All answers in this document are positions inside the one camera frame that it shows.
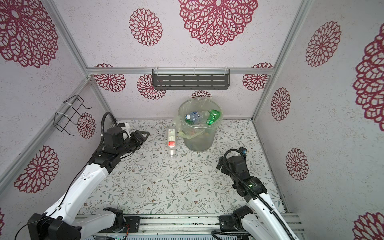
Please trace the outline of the clear bottle green red label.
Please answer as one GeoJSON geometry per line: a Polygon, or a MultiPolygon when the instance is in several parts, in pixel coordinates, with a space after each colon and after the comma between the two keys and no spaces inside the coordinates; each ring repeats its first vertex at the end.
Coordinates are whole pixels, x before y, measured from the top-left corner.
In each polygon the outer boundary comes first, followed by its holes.
{"type": "Polygon", "coordinates": [[[176,156],[176,130],[168,129],[168,148],[171,158],[176,156]]]}

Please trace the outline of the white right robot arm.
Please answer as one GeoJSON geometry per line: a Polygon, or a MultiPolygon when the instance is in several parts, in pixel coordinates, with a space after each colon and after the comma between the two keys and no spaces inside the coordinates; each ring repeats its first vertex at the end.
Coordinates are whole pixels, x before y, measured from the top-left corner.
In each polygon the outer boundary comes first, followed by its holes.
{"type": "Polygon", "coordinates": [[[298,239],[275,207],[267,188],[259,178],[250,175],[245,153],[234,149],[227,151],[219,158],[217,169],[231,178],[233,188],[247,202],[231,215],[233,228],[239,231],[239,236],[255,240],[298,239]]]}

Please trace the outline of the crushed Pocari bottle blue label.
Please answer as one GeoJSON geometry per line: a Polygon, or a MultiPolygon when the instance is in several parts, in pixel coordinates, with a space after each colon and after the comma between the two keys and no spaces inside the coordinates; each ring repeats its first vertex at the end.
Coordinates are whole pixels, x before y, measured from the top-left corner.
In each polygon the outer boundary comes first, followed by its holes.
{"type": "Polygon", "coordinates": [[[191,112],[185,115],[185,119],[193,124],[205,124],[210,116],[209,111],[191,112]]]}

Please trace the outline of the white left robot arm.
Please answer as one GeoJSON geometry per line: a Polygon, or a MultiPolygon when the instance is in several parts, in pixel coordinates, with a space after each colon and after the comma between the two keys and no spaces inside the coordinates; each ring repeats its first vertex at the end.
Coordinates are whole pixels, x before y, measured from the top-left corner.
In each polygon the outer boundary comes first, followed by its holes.
{"type": "Polygon", "coordinates": [[[124,229],[123,212],[113,207],[104,208],[78,223],[75,219],[85,201],[120,163],[122,156],[138,151],[150,136],[144,131],[134,131],[127,138],[125,134],[120,127],[103,133],[101,145],[64,195],[43,214],[33,214],[28,220],[32,240],[84,240],[103,230],[119,232],[124,229]]]}

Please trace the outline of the green bottle yellow cap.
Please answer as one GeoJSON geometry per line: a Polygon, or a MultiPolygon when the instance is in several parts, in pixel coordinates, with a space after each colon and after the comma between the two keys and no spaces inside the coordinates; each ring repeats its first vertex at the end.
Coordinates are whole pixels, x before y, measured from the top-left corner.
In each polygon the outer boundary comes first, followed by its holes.
{"type": "Polygon", "coordinates": [[[220,117],[221,117],[222,113],[218,110],[211,110],[210,111],[210,115],[206,121],[206,124],[211,126],[213,125],[215,122],[217,122],[220,117]]]}
{"type": "Polygon", "coordinates": [[[191,120],[186,120],[186,123],[188,124],[188,125],[194,125],[195,123],[193,122],[193,121],[191,121],[191,120]]]}

